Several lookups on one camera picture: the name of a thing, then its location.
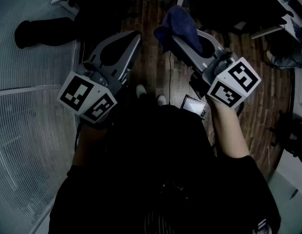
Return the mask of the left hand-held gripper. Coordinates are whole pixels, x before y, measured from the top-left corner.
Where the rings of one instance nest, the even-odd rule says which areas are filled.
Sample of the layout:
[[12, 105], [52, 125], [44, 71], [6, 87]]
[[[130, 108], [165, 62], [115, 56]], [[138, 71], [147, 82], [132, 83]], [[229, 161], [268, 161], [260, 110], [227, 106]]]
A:
[[117, 105], [117, 94], [126, 82], [141, 46], [141, 32], [113, 35], [97, 45], [90, 62], [70, 72], [58, 102], [89, 123], [102, 123]]

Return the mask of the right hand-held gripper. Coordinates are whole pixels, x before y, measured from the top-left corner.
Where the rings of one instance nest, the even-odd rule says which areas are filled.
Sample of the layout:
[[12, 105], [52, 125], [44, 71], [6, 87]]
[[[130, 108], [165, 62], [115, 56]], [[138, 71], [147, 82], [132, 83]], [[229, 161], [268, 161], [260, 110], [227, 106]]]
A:
[[197, 30], [197, 34], [202, 46], [201, 56], [180, 37], [172, 36], [177, 56], [187, 66], [196, 69], [190, 86], [199, 98], [208, 95], [235, 109], [260, 84], [261, 78], [245, 58], [237, 58], [235, 53], [224, 51], [212, 35], [201, 30]]

